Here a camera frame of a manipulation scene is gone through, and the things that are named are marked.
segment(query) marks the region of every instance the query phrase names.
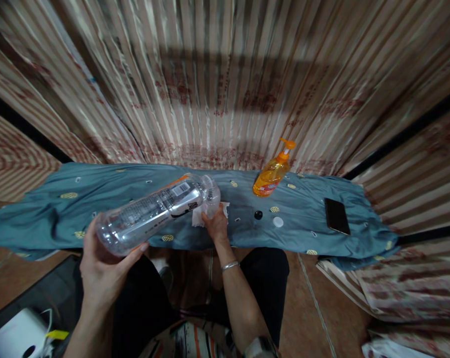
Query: white tissue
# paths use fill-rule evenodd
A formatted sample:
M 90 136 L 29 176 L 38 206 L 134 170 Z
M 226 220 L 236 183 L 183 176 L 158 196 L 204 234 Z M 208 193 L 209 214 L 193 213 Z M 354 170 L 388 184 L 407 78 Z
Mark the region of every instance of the white tissue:
M 230 203 L 225 202 L 225 201 L 221 201 L 221 203 L 224 206 L 224 214 L 228 218 L 228 212 L 226 210 L 226 207 L 229 206 Z M 203 211 L 203 209 L 202 209 L 201 205 L 194 209 L 194 211 L 192 212 L 192 226 L 205 227 L 205 223 L 202 220 L 202 211 Z

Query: leg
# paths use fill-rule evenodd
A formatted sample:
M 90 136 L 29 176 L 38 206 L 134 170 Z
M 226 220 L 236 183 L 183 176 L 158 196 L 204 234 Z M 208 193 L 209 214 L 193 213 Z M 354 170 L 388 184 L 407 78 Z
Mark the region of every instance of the leg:
M 79 312 L 83 296 L 79 263 L 76 269 Z M 112 357 L 137 358 L 153 337 L 179 320 L 157 270 L 146 257 L 129 271 L 114 310 Z
M 286 254 L 280 249 L 257 248 L 243 259 L 240 267 L 260 306 L 273 342 L 278 347 L 286 283 L 290 273 Z M 212 298 L 210 310 L 208 319 L 230 327 L 223 289 Z

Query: striped clothing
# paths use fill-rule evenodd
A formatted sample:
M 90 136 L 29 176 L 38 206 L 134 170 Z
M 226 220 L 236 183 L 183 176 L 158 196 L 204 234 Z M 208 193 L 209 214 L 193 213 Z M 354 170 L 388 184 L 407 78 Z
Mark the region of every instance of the striped clothing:
M 169 327 L 146 346 L 140 358 L 237 357 L 231 331 L 203 320 L 180 321 Z M 243 354 L 245 358 L 281 357 L 273 341 L 258 337 Z

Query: yellow tag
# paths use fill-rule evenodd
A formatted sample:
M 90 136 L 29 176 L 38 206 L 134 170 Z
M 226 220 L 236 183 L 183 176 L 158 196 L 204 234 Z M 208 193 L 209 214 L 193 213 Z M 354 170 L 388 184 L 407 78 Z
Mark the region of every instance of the yellow tag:
M 60 341 L 64 341 L 68 336 L 69 332 L 54 330 L 46 335 L 48 338 L 58 339 Z

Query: blue cloth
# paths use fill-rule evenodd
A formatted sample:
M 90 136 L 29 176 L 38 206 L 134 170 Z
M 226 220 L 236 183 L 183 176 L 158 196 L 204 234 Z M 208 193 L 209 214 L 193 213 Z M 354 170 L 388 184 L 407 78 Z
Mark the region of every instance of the blue cloth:
M 382 224 L 363 189 L 343 178 L 300 177 L 289 173 L 270 197 L 260 198 L 252 191 L 259 171 L 68 163 L 51 174 L 42 186 L 27 193 L 21 202 L 0 209 L 0 246 L 22 254 L 27 260 L 39 259 L 56 249 L 80 248 L 82 235 L 97 213 L 146 196 L 185 173 L 214 177 L 222 201 L 230 202 L 228 235 L 231 244 L 237 247 L 275 247 L 333 256 L 336 266 L 356 269 L 367 264 L 363 259 L 371 264 L 374 256 L 386 256 L 398 239 Z M 325 198 L 344 203 L 351 236 L 327 227 Z M 271 212 L 273 206 L 280 211 Z M 261 220 L 254 218 L 257 210 L 263 212 Z M 281 228 L 273 225 L 275 216 L 283 219 Z M 150 244 L 180 250 L 211 248 L 213 243 L 206 229 L 194 228 L 191 223 L 192 214 L 179 217 L 154 235 Z M 163 235 L 173 235 L 174 240 L 164 242 Z M 352 267 L 352 260 L 356 260 L 357 267 Z

